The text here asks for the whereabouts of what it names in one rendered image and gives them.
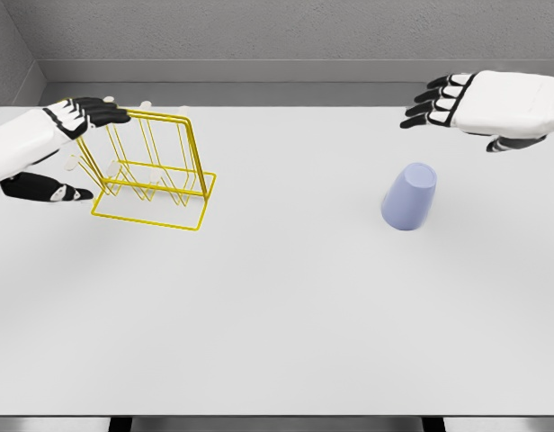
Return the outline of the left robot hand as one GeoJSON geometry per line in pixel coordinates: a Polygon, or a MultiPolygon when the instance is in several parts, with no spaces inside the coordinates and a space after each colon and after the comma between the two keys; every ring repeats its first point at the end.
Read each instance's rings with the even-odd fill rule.
{"type": "Polygon", "coordinates": [[[130,121],[125,109],[96,97],[66,98],[0,126],[0,189],[4,195],[33,202],[89,201],[92,192],[26,170],[50,158],[87,131],[130,121]]]}

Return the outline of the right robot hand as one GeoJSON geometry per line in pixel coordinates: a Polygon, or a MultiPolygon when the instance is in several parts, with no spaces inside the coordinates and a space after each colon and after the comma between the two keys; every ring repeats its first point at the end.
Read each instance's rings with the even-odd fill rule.
{"type": "Polygon", "coordinates": [[[554,76],[481,70],[438,77],[399,127],[425,125],[490,137],[488,153],[527,149],[554,133],[554,76]]]}

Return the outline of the lavender cup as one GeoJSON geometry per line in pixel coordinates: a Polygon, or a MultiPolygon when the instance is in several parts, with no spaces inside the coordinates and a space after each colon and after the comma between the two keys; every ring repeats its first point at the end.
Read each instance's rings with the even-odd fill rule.
{"type": "Polygon", "coordinates": [[[412,163],[403,168],[381,205],[385,222],[397,230],[417,230],[433,204],[437,174],[427,164],[412,163]]]}

